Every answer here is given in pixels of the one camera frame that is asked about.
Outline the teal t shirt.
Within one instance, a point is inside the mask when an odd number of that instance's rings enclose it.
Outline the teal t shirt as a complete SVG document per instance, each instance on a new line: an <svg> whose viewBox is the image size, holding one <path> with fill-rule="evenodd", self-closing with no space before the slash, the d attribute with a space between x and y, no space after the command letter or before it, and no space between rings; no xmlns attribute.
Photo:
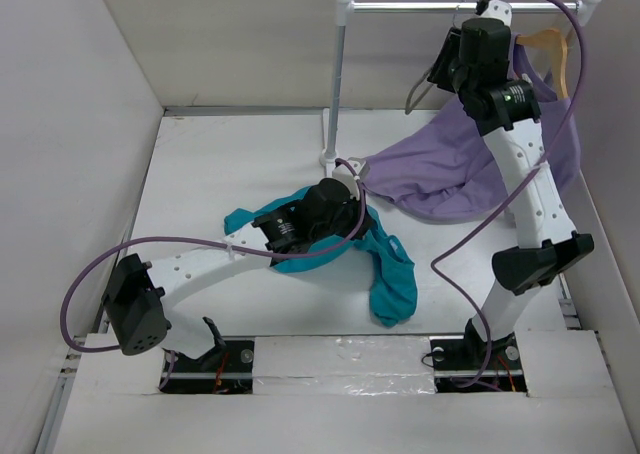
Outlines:
<svg viewBox="0 0 640 454"><path fill-rule="evenodd" d="M256 217L267 214L284 204L301 200L312 186L306 186L284 198L275 199L257 211L238 208L224 218L224 233L230 235ZM409 320L418 305L418 287L415 279L415 263L407 254L401 241L388 234L383 227L378 211L367 206L373 226L362 239L355 239L321 256L309 259L279 261L274 269L282 274L308 272L333 261L346 260L346 252L351 248L366 252L371 259L373 281L369 289L369 309L376 321L386 328L392 328ZM330 236L313 244L309 252L327 249L342 241L341 236Z"/></svg>

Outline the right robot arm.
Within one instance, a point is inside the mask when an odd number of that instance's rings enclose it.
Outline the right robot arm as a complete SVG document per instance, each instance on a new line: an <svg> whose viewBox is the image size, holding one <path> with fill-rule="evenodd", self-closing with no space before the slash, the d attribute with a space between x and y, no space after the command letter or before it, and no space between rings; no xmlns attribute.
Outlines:
<svg viewBox="0 0 640 454"><path fill-rule="evenodd" d="M461 339L432 348L435 366L484 370L513 338L527 305L555 277L594 249L564 209L545 159L541 111L533 86L509 74L511 31L476 17L452 28L432 83L457 94L499 169L514 215L517 244L492 256L493 286Z"/></svg>

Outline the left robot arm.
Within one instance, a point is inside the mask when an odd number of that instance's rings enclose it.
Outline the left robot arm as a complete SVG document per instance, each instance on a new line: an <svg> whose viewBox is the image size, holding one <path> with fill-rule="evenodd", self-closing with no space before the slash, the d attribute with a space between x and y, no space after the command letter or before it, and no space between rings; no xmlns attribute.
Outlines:
<svg viewBox="0 0 640 454"><path fill-rule="evenodd" d="M127 255L117 263L103 296L119 349L135 356L161 347L212 370L222 361L220 332L206 315L181 314L181 302L245 272L311 259L311 247L332 236L342 242L361 239L372 224L363 194L325 178L301 199L256 216L213 245L198 242L193 250L147 262L138 254Z"/></svg>

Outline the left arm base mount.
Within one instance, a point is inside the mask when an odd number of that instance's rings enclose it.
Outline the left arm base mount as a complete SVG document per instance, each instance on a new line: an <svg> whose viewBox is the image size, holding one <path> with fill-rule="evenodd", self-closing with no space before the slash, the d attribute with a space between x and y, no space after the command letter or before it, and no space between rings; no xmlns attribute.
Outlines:
<svg viewBox="0 0 640 454"><path fill-rule="evenodd" d="M203 321L213 347L198 359L166 351L159 391L164 394L248 395L253 393L255 339L224 338L216 324Z"/></svg>

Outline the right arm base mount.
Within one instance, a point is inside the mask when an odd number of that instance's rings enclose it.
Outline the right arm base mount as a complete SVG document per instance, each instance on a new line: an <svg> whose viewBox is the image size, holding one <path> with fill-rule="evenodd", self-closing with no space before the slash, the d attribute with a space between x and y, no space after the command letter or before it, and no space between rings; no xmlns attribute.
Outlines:
<svg viewBox="0 0 640 454"><path fill-rule="evenodd" d="M428 339L428 351L421 362L432 370L438 394L527 391L514 333L492 340L490 350L471 321L463 333L433 335Z"/></svg>

